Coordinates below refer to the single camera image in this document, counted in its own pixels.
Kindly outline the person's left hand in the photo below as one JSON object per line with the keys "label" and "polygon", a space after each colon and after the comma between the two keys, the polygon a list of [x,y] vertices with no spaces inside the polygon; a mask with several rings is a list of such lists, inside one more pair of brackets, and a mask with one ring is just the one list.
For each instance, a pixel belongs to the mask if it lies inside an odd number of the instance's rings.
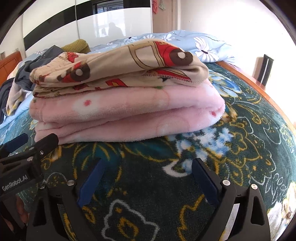
{"label": "person's left hand", "polygon": [[24,203],[19,196],[16,196],[16,210],[23,223],[27,223],[29,220],[29,214],[25,210]]}

